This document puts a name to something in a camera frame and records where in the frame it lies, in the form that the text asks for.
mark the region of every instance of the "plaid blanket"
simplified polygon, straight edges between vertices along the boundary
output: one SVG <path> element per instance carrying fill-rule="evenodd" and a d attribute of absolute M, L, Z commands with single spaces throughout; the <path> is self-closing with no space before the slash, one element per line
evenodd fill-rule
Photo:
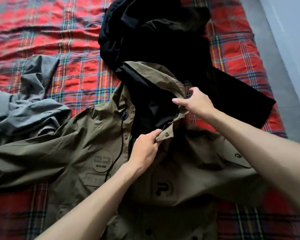
<path fill-rule="evenodd" d="M 60 59 L 47 97 L 67 105 L 73 116 L 107 101 L 119 80 L 100 59 L 97 40 L 112 1 L 0 0 L 0 90 L 17 92 L 26 58 L 45 54 Z M 209 7 L 212 18 L 206 35 L 214 66 L 272 97 L 240 0 L 182 3 Z M 194 115 L 187 120 L 212 129 Z M 263 129 L 286 137 L 276 105 Z M 0 192 L 0 239 L 33 239 L 40 234 L 48 187 L 42 183 Z M 273 190 L 259 208 L 220 201 L 217 221 L 220 240 L 300 239 L 300 217 Z"/>

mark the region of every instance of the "floor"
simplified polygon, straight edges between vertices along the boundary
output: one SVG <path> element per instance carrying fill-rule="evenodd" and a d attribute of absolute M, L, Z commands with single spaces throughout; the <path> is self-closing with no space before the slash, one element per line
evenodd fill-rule
<path fill-rule="evenodd" d="M 300 143 L 300 102 L 281 59 L 260 0 L 241 0 L 268 74 L 288 138 Z"/>

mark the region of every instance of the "hand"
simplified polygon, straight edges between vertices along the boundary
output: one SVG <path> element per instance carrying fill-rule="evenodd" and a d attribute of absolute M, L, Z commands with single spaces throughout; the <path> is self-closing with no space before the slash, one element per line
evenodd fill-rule
<path fill-rule="evenodd" d="M 193 114 L 203 120 L 211 117 L 212 113 L 216 111 L 209 97 L 199 90 L 197 87 L 190 88 L 192 96 L 188 99 L 173 98 L 172 102 L 177 105 L 183 105 L 189 109 Z"/>
<path fill-rule="evenodd" d="M 161 129 L 156 129 L 136 139 L 127 162 L 129 167 L 135 170 L 136 177 L 143 174 L 155 159 L 159 146 L 155 139 L 161 132 Z"/>

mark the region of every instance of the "person's left hand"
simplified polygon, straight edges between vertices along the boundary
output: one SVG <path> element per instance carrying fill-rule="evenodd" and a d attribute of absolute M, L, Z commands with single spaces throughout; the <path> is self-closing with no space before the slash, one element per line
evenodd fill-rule
<path fill-rule="evenodd" d="M 156 137 L 162 132 L 156 129 L 148 134 L 140 135 L 133 145 L 131 156 L 127 164 L 135 170 L 135 176 L 139 177 L 152 164 L 158 151 Z"/>

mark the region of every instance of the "person's right arm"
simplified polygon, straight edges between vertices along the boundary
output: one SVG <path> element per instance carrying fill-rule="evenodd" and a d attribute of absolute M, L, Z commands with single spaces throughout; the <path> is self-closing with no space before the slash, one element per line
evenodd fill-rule
<path fill-rule="evenodd" d="M 300 144 L 257 129 L 215 109 L 207 95 L 191 88 L 189 99 L 174 98 L 213 126 L 252 167 L 288 197 L 300 213 Z"/>

